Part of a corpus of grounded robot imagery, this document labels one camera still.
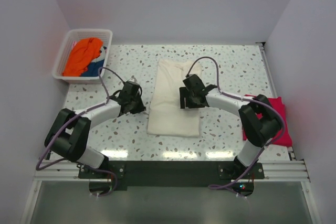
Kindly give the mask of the cream t shirt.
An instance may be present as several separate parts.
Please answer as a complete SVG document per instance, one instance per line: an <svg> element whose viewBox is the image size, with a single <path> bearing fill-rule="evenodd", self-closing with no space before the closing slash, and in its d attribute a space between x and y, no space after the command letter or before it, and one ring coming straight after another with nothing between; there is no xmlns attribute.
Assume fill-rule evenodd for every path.
<svg viewBox="0 0 336 224"><path fill-rule="evenodd" d="M161 59L157 66L153 97L149 108L147 133L177 137L199 137L200 115L198 109L180 107L179 88L188 71L198 77L202 66L193 61L177 62Z"/></svg>

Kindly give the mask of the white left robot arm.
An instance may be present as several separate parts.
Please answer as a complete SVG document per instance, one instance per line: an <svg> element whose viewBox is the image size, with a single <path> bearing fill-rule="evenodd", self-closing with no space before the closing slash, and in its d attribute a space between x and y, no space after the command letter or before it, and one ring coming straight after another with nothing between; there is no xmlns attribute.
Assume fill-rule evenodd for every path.
<svg viewBox="0 0 336 224"><path fill-rule="evenodd" d="M110 170L109 158L87 146L90 130L125 114L144 112L141 95L139 84L126 81L105 102L78 111L60 110L45 138L43 156L52 151L65 160L89 167L97 178L105 177Z"/></svg>

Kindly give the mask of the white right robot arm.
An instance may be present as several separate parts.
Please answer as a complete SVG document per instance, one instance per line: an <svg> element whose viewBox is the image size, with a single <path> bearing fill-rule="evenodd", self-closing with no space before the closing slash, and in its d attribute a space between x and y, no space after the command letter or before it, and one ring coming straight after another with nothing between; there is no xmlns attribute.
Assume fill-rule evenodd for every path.
<svg viewBox="0 0 336 224"><path fill-rule="evenodd" d="M282 116L261 94L241 98L222 94L218 86L205 86L195 74L187 75L183 84L179 88L181 109L217 108L240 118L247 140L228 171L239 178L246 178L252 173L252 165L262 148L284 129Z"/></svg>

